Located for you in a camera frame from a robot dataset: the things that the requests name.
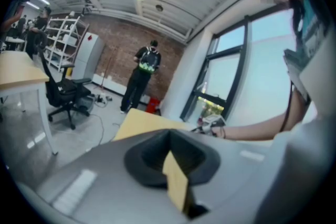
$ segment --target floor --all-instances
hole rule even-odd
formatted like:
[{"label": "floor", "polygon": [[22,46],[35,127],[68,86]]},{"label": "floor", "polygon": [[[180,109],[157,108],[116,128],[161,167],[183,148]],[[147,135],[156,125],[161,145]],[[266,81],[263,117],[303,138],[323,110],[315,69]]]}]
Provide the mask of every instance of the floor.
[{"label": "floor", "polygon": [[[41,67],[37,57],[34,62]],[[51,67],[50,71],[56,81],[61,79],[61,73],[55,68]],[[102,91],[94,84],[86,87],[94,94]],[[53,122],[49,124],[59,150],[57,155],[51,153],[45,138],[37,93],[24,94],[26,112],[21,111],[19,95],[8,96],[0,106],[3,115],[3,122],[0,123],[0,153],[13,178],[36,189],[51,173],[97,146],[101,138],[101,144],[111,141],[125,114],[121,114],[119,109],[121,97],[106,90],[104,92],[113,100],[105,108],[95,105],[89,117],[74,112],[75,130],[70,129],[66,112],[53,116]],[[55,108],[48,101],[46,103],[47,113],[52,112]],[[144,110],[145,106],[139,105],[138,109]]]}]

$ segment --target black office chair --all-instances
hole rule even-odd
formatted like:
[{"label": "black office chair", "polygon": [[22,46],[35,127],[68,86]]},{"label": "black office chair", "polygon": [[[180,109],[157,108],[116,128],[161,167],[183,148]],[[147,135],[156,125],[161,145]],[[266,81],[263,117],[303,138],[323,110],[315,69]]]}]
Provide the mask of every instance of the black office chair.
[{"label": "black office chair", "polygon": [[70,127],[72,130],[74,130],[76,127],[72,123],[70,110],[77,111],[84,114],[85,116],[90,116],[90,113],[83,107],[76,107],[76,103],[79,101],[80,98],[91,95],[91,92],[83,86],[84,83],[91,82],[91,79],[66,79],[65,76],[68,68],[74,67],[74,65],[63,65],[61,66],[61,68],[64,68],[62,80],[60,82],[55,82],[43,54],[43,48],[45,48],[47,35],[42,31],[40,33],[42,35],[42,41],[41,45],[38,46],[38,53],[42,60],[43,69],[46,75],[49,77],[49,81],[46,82],[47,98],[50,105],[59,108],[54,112],[48,114],[48,119],[50,122],[52,122],[53,115],[56,115],[63,111],[67,111]]}]

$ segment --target table leg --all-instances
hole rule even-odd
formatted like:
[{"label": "table leg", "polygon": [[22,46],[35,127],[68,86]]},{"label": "table leg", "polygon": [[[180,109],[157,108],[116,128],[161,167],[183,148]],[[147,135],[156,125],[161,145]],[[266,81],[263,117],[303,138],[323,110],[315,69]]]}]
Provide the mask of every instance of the table leg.
[{"label": "table leg", "polygon": [[46,111],[46,89],[45,89],[44,83],[40,84],[38,87],[37,98],[38,98],[38,107],[40,109],[44,132],[47,136],[47,140],[51,148],[51,151],[54,154],[57,154],[58,150],[56,149],[56,146],[53,142],[53,137],[51,136],[51,131],[50,131],[49,122],[48,122],[48,116],[47,116],[47,111]]},{"label": "table leg", "polygon": [[23,101],[23,94],[22,93],[20,93],[20,102],[21,102],[21,111],[25,112],[26,107],[25,107],[25,102]]}]

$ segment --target backpack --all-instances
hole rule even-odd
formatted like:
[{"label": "backpack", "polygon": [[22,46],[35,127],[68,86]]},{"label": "backpack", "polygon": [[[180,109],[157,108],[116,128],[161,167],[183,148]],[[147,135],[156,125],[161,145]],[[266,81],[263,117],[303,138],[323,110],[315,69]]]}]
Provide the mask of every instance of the backpack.
[{"label": "backpack", "polygon": [[158,67],[159,52],[152,51],[149,47],[146,47],[147,52],[143,54],[139,61],[139,69],[149,74],[153,74]]}]

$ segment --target red brick wall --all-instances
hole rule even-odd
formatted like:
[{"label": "red brick wall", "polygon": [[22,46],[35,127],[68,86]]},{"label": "red brick wall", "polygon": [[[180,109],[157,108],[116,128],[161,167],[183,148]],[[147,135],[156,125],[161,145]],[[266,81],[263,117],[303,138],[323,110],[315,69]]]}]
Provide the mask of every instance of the red brick wall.
[{"label": "red brick wall", "polygon": [[155,30],[117,18],[86,15],[82,20],[90,24],[88,31],[97,34],[106,44],[96,74],[101,75],[105,72],[111,60],[106,78],[111,76],[113,81],[124,86],[127,85],[131,72],[137,66],[133,61],[136,52],[143,46],[149,46],[150,41],[156,39],[159,42],[158,51],[162,56],[161,65],[152,75],[145,93],[159,100],[164,98],[183,54],[182,44]]}]

